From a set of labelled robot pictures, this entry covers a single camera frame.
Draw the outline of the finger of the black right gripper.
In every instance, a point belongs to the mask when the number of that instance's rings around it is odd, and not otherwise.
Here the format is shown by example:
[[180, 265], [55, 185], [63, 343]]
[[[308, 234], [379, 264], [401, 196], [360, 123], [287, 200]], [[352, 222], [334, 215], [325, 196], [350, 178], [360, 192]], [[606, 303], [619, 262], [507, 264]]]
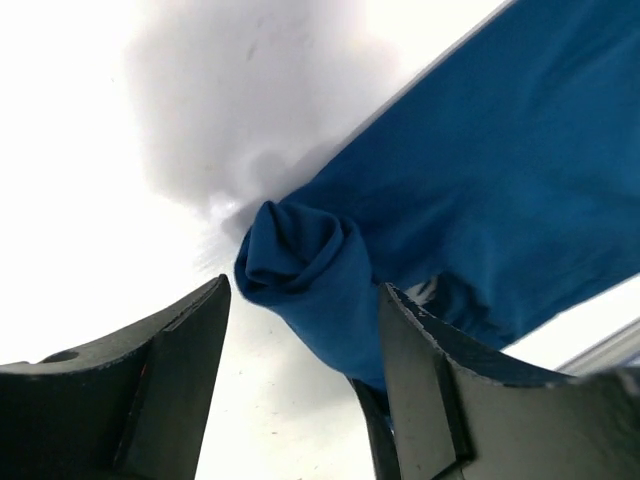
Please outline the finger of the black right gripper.
[[364, 414], [375, 479], [400, 480], [386, 395], [355, 379], [350, 379], [349, 383]]

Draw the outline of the dark blue t shirt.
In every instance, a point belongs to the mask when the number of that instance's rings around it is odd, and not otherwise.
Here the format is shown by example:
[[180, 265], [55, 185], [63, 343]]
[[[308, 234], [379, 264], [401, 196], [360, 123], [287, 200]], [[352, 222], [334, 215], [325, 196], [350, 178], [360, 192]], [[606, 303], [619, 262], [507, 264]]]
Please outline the dark blue t shirt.
[[639, 5], [517, 1], [309, 183], [234, 266], [326, 365], [386, 392], [378, 287], [495, 349], [639, 271]]

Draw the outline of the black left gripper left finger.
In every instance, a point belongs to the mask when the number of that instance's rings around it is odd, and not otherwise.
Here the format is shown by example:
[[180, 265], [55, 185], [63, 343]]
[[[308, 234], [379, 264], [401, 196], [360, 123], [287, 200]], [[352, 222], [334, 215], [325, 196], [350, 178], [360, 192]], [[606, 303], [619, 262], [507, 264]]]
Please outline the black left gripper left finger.
[[191, 479], [230, 310], [219, 276], [92, 342], [1, 369], [5, 479]]

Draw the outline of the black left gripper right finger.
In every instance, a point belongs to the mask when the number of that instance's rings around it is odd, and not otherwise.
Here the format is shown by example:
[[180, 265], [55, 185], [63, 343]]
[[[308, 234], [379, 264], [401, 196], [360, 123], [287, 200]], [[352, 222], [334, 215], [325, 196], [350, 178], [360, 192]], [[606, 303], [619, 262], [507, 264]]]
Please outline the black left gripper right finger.
[[390, 285], [379, 330], [405, 479], [635, 479], [639, 371], [575, 377], [486, 347]]

